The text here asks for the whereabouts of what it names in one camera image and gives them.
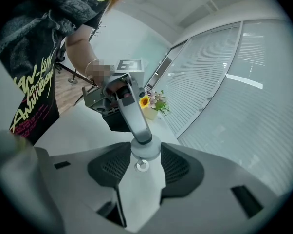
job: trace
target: flower bouquet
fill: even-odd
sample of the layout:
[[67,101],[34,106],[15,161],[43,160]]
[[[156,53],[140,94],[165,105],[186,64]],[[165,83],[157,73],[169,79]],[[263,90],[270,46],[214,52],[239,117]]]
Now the flower bouquet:
[[157,113],[160,111],[164,116],[169,113],[169,107],[167,105],[166,97],[164,97],[164,91],[147,92],[139,101],[140,107],[145,117],[154,120]]

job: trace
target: person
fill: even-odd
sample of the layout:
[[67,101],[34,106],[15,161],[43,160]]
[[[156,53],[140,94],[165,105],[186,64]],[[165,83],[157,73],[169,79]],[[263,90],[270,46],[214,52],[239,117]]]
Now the person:
[[[118,1],[23,0],[14,7],[0,31],[0,59],[25,94],[12,119],[13,133],[35,144],[59,118],[54,68],[57,49],[65,37],[73,66],[101,84],[102,68],[88,39],[103,13]],[[110,89],[116,91],[121,86]]]

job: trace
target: yellow flower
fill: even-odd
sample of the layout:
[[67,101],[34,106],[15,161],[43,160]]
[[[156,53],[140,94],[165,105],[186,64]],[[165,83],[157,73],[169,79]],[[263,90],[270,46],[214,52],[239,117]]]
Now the yellow flower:
[[150,97],[148,95],[143,96],[139,101],[141,108],[146,108],[150,104]]

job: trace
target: metal ring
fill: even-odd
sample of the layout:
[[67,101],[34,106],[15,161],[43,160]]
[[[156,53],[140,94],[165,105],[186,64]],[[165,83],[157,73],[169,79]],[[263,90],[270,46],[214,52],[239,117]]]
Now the metal ring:
[[138,171],[140,172],[146,172],[148,170],[148,168],[150,167],[149,163],[145,160],[145,159],[141,159],[137,162],[136,167],[138,169]]

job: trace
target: white table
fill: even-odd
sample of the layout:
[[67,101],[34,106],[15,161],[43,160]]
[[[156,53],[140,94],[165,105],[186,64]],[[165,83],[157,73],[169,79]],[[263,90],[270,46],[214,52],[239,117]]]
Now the white table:
[[[162,142],[179,144],[163,119],[148,120],[153,135]],[[132,133],[112,132],[101,115],[87,108],[84,101],[64,112],[35,144],[46,149],[50,156],[64,155],[96,149],[133,139]],[[165,175],[161,157],[150,161],[146,172],[136,171],[137,159],[131,155],[130,165],[119,184],[127,230],[138,231],[159,209]]]

